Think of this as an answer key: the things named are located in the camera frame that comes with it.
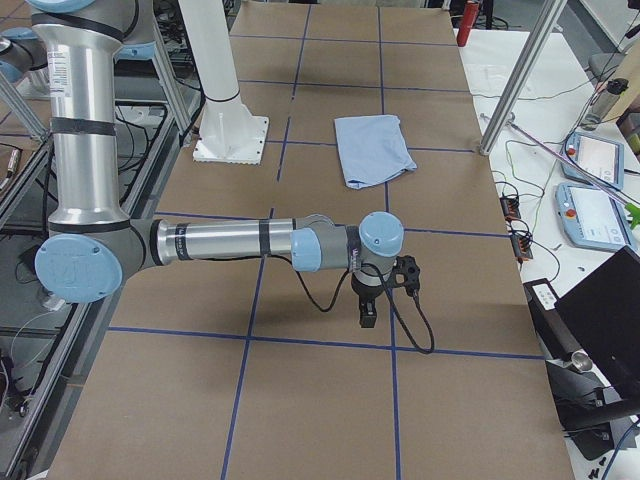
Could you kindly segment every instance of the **label on robot arm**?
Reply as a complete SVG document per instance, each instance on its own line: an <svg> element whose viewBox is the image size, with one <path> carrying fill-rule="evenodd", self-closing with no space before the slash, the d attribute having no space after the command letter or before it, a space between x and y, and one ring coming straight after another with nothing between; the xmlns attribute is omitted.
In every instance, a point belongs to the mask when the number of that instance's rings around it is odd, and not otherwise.
<svg viewBox="0 0 640 480"><path fill-rule="evenodd" d="M71 75L69 72L69 52L58 50L47 53L49 63L49 84L52 97L71 96Z"/></svg>
<svg viewBox="0 0 640 480"><path fill-rule="evenodd" d="M553 310L556 308L556 301L558 299L546 283L534 285L533 291L545 310Z"/></svg>

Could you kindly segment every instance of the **white table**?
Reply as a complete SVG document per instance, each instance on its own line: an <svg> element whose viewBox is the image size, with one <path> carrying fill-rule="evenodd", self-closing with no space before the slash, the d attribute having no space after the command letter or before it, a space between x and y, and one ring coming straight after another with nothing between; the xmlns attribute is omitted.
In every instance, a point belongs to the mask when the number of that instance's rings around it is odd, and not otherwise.
<svg viewBox="0 0 640 480"><path fill-rule="evenodd" d="M503 32L473 30L467 46L460 49L462 61L467 74L471 92L485 96L499 96L504 88L511 69L526 41L525 32ZM573 55L564 37L554 33L549 38L520 98L553 96L559 92L573 89L587 82L588 77ZM593 86L585 83L570 93L553 99L519 100L514 108L515 123L534 137L549 142L562 140L574 125L585 102L591 96ZM484 131L487 122L480 118L481 114L491 116L497 98L474 97L474 106L478 114L478 122ZM626 146L615 123L600 125L595 132L599 136L625 144L625 167L639 170L638 161ZM505 129L491 152L492 169L505 174L508 182L517 186L520 194L539 194L533 186L516 180L507 162L505 142L507 140L527 141L517 132ZM514 159L515 173L518 177L544 185L554 164L554 158L538 147L527 147L509 144ZM503 180L500 173L494 173L496 180ZM562 175L560 165L556 165L541 201L534 239L553 249L561 263L561 271L553 286L562 296L578 284L589 273L600 266L612 254L576 248L565 236L555 206L555 185L567 181ZM640 178L625 175L624 192L634 198L640 198ZM521 199L520 211L523 219L533 227L537 199L524 197ZM636 240L640 240L640 228L633 232ZM551 255L540 247L533 246L534 259L525 262L521 271L523 282L538 278L552 278L556 272L556 263ZM584 479L591 469L599 467L597 461L589 462L582 457L573 442L567 441L576 479ZM604 469L600 467L600 476ZM640 449L620 452L609 480L640 479Z"/></svg>

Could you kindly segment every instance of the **black monitor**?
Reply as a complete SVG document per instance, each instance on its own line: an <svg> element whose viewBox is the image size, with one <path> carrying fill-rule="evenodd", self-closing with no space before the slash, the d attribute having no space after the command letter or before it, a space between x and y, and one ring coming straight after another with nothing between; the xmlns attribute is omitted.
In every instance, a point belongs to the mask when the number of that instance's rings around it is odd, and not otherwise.
<svg viewBox="0 0 640 480"><path fill-rule="evenodd" d="M640 397L640 257L623 247L556 303L622 398Z"/></svg>

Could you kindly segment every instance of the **blue cloth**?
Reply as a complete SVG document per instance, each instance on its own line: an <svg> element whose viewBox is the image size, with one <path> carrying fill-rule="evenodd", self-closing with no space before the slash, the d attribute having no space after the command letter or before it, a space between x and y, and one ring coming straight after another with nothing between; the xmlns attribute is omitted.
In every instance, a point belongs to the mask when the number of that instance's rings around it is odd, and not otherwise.
<svg viewBox="0 0 640 480"><path fill-rule="evenodd" d="M334 123L347 187L372 187L418 168L395 115L336 118Z"/></svg>

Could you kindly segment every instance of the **device screen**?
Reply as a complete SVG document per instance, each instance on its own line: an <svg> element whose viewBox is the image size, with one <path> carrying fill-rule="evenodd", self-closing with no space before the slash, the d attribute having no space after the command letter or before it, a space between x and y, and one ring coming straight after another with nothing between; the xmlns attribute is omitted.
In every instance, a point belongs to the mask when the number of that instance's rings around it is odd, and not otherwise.
<svg viewBox="0 0 640 480"><path fill-rule="evenodd" d="M605 182L615 182L617 149L613 143L581 136L577 163Z"/></svg>
<svg viewBox="0 0 640 480"><path fill-rule="evenodd" d="M618 211L606 193L580 187L570 187L569 190L585 240L626 245Z"/></svg>

